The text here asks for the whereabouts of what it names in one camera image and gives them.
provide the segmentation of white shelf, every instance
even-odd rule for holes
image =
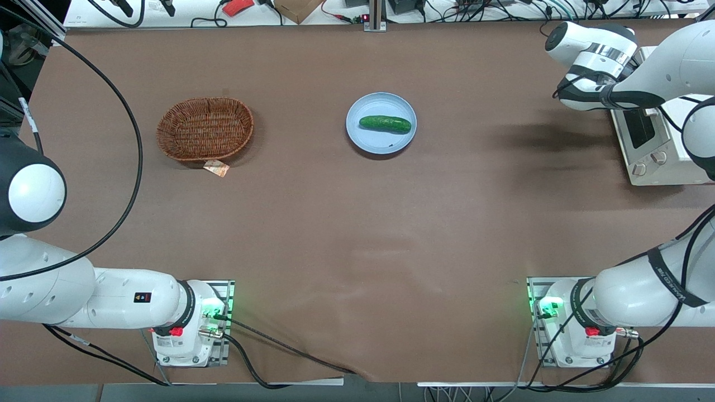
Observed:
[[[120,10],[119,7],[113,6],[109,1],[98,1],[100,6],[103,6],[110,14],[115,16],[121,21],[126,21],[128,23],[135,22],[139,17],[139,6],[141,5],[141,0],[128,0],[129,4],[134,8],[134,15],[132,18],[126,17]],[[429,0],[432,6],[437,9],[440,13],[455,6],[454,1],[450,0]],[[583,18],[583,13],[585,11],[585,3],[583,0],[568,0],[573,7],[576,9],[578,14]],[[142,23],[142,28],[154,29],[154,28],[189,28],[191,20],[195,17],[202,18],[212,18],[214,15],[214,10],[216,5],[218,5],[217,0],[174,0],[174,7],[176,8],[176,14],[170,17],[162,7],[159,0],[146,0],[146,11],[144,13],[144,22]],[[638,4],[637,0],[627,0],[628,4],[622,8],[614,17],[631,17],[635,16],[636,10],[633,9],[635,5]],[[692,3],[682,4],[674,0],[666,0],[665,3],[668,6],[671,14],[690,14],[690,13],[701,13],[708,9],[709,4],[707,0],[695,0]],[[544,3],[537,2],[537,4],[544,9]],[[618,7],[623,5],[620,0],[610,0],[604,6],[606,13],[612,13],[617,10]],[[666,9],[660,0],[651,0],[648,4],[646,0],[647,7],[644,8],[641,13],[642,16],[655,16],[664,15]],[[514,16],[519,16],[527,19],[543,20],[543,14],[533,5],[524,4],[521,2],[512,2],[511,4],[506,4],[507,10]],[[417,12],[417,10],[409,11],[399,15],[395,15],[392,8],[388,4],[388,18],[390,20],[399,22],[401,24],[413,24],[423,22],[422,15]],[[325,3],[325,10],[333,14],[342,14],[347,17],[359,16],[361,14],[368,13],[368,6],[359,6],[353,8],[345,7],[345,0],[327,0]],[[446,15],[453,14],[453,10],[447,11]],[[440,18],[440,15],[432,10],[429,6],[425,7],[425,15],[428,21],[436,20]],[[234,17],[228,17],[219,11],[219,16],[228,22],[228,26],[259,26],[259,25],[280,25],[280,20],[276,11],[269,8],[268,6],[259,6],[257,3],[240,12]],[[500,11],[494,7],[489,7],[485,10],[483,21],[490,21],[496,19],[502,19],[506,17],[503,11]],[[556,12],[553,13],[554,18],[558,18]],[[293,21],[284,18],[285,25],[295,25]],[[64,25],[67,28],[121,28],[121,26],[110,21],[107,17],[100,14],[87,0],[73,0],[69,6],[67,16],[64,20]],[[340,21],[332,16],[324,14],[320,7],[317,7],[311,15],[309,15],[306,20],[301,25],[346,25],[345,22]],[[195,28],[206,28],[215,27],[213,22],[197,22],[194,25]]]

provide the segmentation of light blue plate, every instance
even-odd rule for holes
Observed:
[[[412,124],[407,134],[393,134],[364,129],[360,119],[365,116],[402,117]],[[352,104],[345,120],[347,135],[360,149],[373,154],[385,155],[407,147],[417,131],[417,116],[410,104],[395,94],[375,92],[365,95]]]

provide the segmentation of oven knob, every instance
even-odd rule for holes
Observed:
[[[643,163],[636,163],[633,165],[633,174],[635,176],[643,176],[646,174],[646,166]]]
[[[658,165],[664,165],[666,163],[666,159],[668,159],[668,155],[666,155],[663,151],[653,152],[651,154],[651,159]]]

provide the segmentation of wicker basket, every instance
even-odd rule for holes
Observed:
[[[157,144],[181,162],[222,159],[243,148],[253,133],[253,116],[241,101],[194,98],[174,105],[157,127]]]

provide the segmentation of red device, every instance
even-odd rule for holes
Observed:
[[[234,16],[252,5],[253,0],[231,0],[223,6],[222,10],[226,15]]]

